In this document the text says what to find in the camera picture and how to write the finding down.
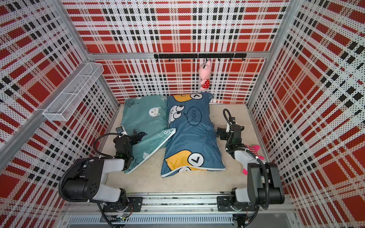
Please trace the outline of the green cat pillowcase pillow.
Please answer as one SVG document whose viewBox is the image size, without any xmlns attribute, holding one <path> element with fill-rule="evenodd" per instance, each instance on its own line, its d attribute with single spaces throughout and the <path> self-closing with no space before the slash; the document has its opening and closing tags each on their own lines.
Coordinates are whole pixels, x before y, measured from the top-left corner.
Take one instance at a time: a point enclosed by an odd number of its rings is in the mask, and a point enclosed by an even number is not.
<svg viewBox="0 0 365 228">
<path fill-rule="evenodd" d="M 162 95 L 135 97 L 125 101 L 121 126 L 128 136 L 142 133 L 133 145 L 133 160 L 124 173 L 131 173 L 161 148 L 176 133 L 168 126 L 168 102 Z"/>
</svg>

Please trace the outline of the blue cartoon pillowcase pillow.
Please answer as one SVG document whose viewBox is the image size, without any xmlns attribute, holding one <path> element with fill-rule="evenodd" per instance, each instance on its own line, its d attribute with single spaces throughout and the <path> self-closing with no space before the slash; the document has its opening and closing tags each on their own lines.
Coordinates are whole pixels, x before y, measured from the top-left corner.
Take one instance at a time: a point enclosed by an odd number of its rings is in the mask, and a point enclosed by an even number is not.
<svg viewBox="0 0 365 228">
<path fill-rule="evenodd" d="M 208 92 L 168 97 L 168 126 L 175 133 L 166 144 L 163 178 L 186 171 L 225 171 L 210 119 L 212 98 Z"/>
</svg>

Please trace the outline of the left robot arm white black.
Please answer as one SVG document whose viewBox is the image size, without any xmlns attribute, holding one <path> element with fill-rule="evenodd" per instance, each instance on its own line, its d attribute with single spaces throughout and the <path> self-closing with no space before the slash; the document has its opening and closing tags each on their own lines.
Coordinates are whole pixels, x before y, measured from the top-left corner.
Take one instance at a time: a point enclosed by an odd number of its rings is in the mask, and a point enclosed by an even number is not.
<svg viewBox="0 0 365 228">
<path fill-rule="evenodd" d="M 126 196 L 126 191 L 106 185 L 107 175 L 128 170 L 134 161 L 133 145 L 147 136 L 145 132 L 133 131 L 126 135 L 122 127 L 117 128 L 114 136 L 115 155 L 104 154 L 96 148 L 98 137 L 93 142 L 96 157 L 77 159 L 69 167 L 59 183 L 59 195 L 69 202 L 92 202 L 105 205 L 107 211 L 133 212 L 134 204 Z"/>
</svg>

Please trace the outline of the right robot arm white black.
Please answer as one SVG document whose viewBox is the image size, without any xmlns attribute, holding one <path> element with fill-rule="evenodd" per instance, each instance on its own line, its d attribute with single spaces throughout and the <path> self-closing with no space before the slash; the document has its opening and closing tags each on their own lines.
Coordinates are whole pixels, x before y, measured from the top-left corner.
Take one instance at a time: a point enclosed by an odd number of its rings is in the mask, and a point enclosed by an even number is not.
<svg viewBox="0 0 365 228">
<path fill-rule="evenodd" d="M 264 162 L 242 143 L 241 132 L 244 127 L 236 124 L 235 117 L 228 109 L 223 109 L 223 117 L 227 127 L 217 129 L 217 138 L 226 141 L 225 151 L 242 164 L 247 176 L 247 187 L 233 188 L 225 206 L 242 211 L 251 207 L 267 210 L 272 204 L 283 204 L 285 193 L 277 165 Z"/>
</svg>

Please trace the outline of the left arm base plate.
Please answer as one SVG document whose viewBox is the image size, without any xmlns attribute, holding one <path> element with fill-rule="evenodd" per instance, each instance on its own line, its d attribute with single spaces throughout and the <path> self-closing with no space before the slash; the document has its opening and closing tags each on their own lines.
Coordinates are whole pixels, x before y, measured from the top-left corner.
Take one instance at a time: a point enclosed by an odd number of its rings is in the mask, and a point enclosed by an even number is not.
<svg viewBox="0 0 365 228">
<path fill-rule="evenodd" d="M 143 197 L 127 197 L 126 200 L 118 202 L 108 202 L 104 205 L 102 211 L 112 212 L 140 212 L 143 203 Z"/>
</svg>

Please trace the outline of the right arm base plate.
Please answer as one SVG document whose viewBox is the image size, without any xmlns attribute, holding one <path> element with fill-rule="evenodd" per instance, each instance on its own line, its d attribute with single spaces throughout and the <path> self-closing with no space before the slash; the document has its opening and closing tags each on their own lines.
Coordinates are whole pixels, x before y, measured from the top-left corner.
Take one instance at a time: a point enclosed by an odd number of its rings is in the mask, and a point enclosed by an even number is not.
<svg viewBox="0 0 365 228">
<path fill-rule="evenodd" d="M 256 207 L 247 202 L 234 202 L 229 196 L 217 197 L 217 208 L 219 212 L 254 212 Z"/>
</svg>

